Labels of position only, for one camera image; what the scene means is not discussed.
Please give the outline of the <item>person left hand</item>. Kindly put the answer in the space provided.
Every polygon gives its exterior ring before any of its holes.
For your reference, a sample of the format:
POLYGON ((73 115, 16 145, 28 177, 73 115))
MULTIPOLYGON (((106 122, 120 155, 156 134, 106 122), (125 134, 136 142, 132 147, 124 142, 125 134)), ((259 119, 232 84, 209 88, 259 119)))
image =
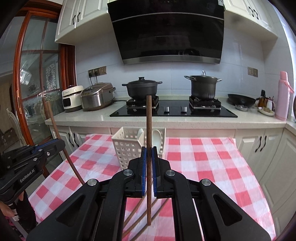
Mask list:
POLYGON ((2 201, 0 201, 0 209, 4 216, 7 216, 7 217, 15 216, 14 212, 10 209, 10 207, 4 204, 2 201))

